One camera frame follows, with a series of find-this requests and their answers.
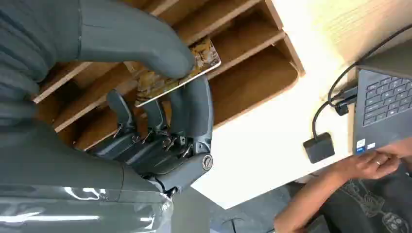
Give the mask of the person's hand without ring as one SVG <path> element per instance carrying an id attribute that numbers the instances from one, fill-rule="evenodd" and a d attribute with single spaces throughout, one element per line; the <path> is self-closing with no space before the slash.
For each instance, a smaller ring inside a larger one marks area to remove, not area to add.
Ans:
<path id="1" fill-rule="evenodd" d="M 412 138 L 408 137 L 395 141 L 384 147 L 377 149 L 378 152 L 388 153 L 398 156 L 398 158 L 409 157 L 412 155 Z"/>

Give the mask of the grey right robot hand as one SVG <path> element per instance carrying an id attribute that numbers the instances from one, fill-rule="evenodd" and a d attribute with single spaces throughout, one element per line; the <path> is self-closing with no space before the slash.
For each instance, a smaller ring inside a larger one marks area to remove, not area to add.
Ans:
<path id="1" fill-rule="evenodd" d="M 3 233 L 163 233 L 173 196 L 213 164 L 206 75 L 170 93 L 171 132 L 155 98 L 143 106 L 154 137 L 141 140 L 124 98 L 111 139 L 84 152 L 37 117 L 32 96 L 58 62 L 139 61 L 175 80 L 195 67 L 168 24 L 116 0 L 0 3 L 0 230 Z"/>

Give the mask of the person's hand with ring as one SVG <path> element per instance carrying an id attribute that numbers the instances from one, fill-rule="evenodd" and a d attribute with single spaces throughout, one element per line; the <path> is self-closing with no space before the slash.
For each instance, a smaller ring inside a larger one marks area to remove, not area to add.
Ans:
<path id="1" fill-rule="evenodd" d="M 400 159 L 392 154 L 373 151 L 356 157 L 351 178 L 380 179 L 395 172 Z"/>

